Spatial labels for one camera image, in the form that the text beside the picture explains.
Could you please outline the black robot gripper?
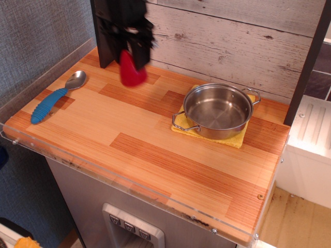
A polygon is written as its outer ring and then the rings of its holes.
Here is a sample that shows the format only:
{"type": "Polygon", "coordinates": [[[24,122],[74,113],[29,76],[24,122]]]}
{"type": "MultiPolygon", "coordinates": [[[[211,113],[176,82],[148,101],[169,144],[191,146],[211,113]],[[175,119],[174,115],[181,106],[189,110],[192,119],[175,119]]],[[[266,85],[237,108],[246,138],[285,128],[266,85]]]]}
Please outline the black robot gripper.
{"type": "Polygon", "coordinates": [[[100,30],[109,36],[109,47],[115,61],[121,62],[121,53],[131,47],[137,70],[150,61],[153,42],[153,24],[145,17],[147,1],[98,1],[100,30]]]}

